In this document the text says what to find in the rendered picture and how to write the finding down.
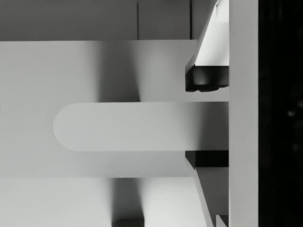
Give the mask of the white cabinet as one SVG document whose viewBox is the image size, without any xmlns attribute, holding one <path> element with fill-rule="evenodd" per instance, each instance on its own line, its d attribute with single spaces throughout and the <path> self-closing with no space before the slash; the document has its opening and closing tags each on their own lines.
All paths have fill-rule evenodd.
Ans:
<svg viewBox="0 0 303 227">
<path fill-rule="evenodd" d="M 141 40 L 196 43 L 190 0 L 0 0 L 0 42 Z M 206 227 L 184 166 L 177 177 L 0 177 L 0 227 Z"/>
</svg>

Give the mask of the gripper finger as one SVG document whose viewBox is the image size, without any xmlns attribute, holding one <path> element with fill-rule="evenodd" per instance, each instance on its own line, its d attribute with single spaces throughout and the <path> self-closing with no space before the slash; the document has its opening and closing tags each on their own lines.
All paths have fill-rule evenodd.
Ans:
<svg viewBox="0 0 303 227">
<path fill-rule="evenodd" d="M 195 181 L 206 227 L 229 227 L 229 151 L 186 151 L 185 164 Z"/>
<path fill-rule="evenodd" d="M 190 38 L 196 41 L 185 66 L 186 92 L 213 92 L 229 85 L 229 0 L 190 0 Z"/>
</svg>

